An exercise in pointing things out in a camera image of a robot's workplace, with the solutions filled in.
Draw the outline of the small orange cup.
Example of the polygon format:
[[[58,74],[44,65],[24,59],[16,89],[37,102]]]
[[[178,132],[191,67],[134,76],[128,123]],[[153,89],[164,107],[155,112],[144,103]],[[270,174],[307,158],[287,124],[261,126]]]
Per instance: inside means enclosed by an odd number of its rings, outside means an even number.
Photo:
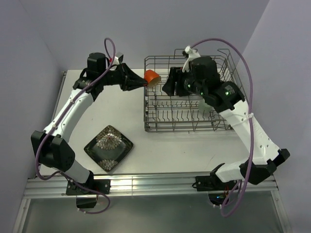
[[[161,76],[155,71],[149,69],[144,73],[144,80],[147,82],[148,87],[154,87],[161,81]]]

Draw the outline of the mint green cup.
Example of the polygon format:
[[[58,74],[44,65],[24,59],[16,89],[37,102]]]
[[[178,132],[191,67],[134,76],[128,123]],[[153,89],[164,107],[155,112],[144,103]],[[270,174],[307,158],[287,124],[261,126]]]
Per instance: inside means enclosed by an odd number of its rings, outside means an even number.
[[[202,114],[207,114],[213,110],[213,107],[208,105],[204,99],[201,99],[198,104],[198,110]]]

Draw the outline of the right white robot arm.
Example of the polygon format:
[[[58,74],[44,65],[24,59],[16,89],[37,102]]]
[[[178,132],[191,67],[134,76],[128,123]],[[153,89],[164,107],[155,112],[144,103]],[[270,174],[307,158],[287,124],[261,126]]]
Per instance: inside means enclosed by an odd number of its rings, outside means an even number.
[[[238,86],[221,80],[212,58],[195,58],[188,65],[188,71],[171,67],[162,90],[168,96],[201,96],[227,121],[252,155],[246,161],[218,165],[210,174],[211,186],[221,189],[227,182],[241,179],[257,185],[270,177],[290,157],[289,151],[279,148],[266,134]]]

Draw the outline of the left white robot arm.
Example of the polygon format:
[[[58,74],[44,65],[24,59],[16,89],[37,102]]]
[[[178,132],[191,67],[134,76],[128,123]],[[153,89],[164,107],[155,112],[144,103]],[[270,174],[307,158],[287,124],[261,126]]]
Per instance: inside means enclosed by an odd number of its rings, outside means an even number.
[[[42,180],[39,165],[56,169],[84,194],[95,191],[94,174],[75,159],[69,145],[70,136],[84,112],[90,107],[105,86],[119,85],[122,91],[144,87],[148,82],[133,72],[123,57],[107,57],[100,52],[91,53],[87,66],[73,85],[70,96],[58,115],[43,131],[34,131],[31,143],[35,154],[35,170]]]

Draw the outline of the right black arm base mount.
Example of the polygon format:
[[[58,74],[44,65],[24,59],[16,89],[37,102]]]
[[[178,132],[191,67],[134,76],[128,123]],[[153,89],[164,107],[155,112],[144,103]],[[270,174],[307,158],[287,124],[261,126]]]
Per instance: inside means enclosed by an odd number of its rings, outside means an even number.
[[[219,191],[220,193],[208,194],[208,198],[213,208],[221,208],[225,198],[229,195],[231,190],[237,190],[239,194],[241,191],[241,182],[233,180],[224,183],[216,176],[215,172],[211,172],[206,176],[196,176],[192,188],[196,189],[197,192],[209,193]]]

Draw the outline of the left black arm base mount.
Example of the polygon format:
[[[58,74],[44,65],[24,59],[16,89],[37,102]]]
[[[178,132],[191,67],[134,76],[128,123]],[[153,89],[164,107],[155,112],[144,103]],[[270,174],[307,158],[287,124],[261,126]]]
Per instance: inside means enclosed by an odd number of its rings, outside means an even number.
[[[78,186],[75,182],[68,181],[65,195],[76,197],[76,206],[79,209],[92,209],[96,206],[99,196],[107,199],[107,208],[110,206],[110,198],[107,196],[110,192],[111,181],[109,179],[94,180],[90,185]]]

